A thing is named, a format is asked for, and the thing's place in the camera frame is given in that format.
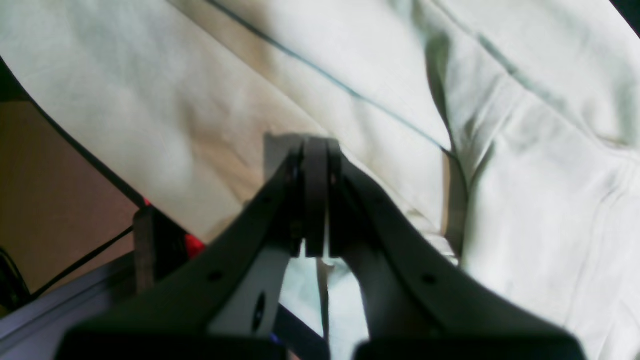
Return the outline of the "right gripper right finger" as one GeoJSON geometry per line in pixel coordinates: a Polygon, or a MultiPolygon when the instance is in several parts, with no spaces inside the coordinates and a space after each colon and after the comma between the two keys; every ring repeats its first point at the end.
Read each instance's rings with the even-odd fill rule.
{"type": "Polygon", "coordinates": [[[354,273],[369,340],[355,360],[583,360],[578,340],[473,280],[327,141],[330,253],[354,273]]]}

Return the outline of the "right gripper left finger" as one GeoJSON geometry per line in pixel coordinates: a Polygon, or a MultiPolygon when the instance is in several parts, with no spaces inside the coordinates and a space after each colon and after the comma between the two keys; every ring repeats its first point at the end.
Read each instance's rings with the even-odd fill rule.
{"type": "Polygon", "coordinates": [[[235,221],[151,289],[69,330],[60,360],[326,360],[329,346],[280,304],[294,256],[321,256],[329,142],[293,149],[235,221]]]}

